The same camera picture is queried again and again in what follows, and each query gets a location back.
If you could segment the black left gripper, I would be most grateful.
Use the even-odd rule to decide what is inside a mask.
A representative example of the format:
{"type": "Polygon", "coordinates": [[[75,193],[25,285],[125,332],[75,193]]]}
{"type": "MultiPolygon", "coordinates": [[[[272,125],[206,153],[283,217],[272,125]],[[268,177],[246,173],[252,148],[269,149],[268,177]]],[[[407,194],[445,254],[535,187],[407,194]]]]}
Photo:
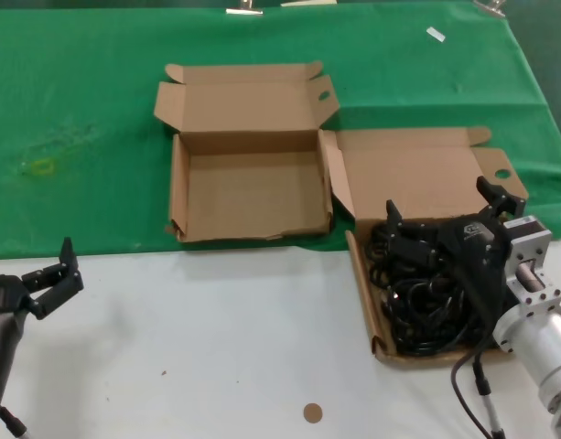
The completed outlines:
{"type": "Polygon", "coordinates": [[[84,288],[71,238],[66,237],[59,262],[23,275],[0,274],[0,316],[31,313],[42,320],[84,288]]]}

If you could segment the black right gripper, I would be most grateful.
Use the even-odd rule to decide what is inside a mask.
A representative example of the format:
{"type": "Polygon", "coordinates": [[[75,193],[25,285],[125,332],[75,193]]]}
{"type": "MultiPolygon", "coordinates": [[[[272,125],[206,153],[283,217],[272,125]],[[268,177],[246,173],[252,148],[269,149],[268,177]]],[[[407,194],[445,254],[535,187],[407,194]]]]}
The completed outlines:
{"type": "Polygon", "coordinates": [[[502,275],[509,242],[498,218],[502,214],[521,218],[526,200],[509,193],[502,185],[493,185],[484,176],[477,178],[476,189],[487,206],[479,214],[449,219],[441,225],[404,220],[394,202],[388,199],[385,207],[389,254],[434,269],[438,264],[438,246],[460,280],[502,275]]]}

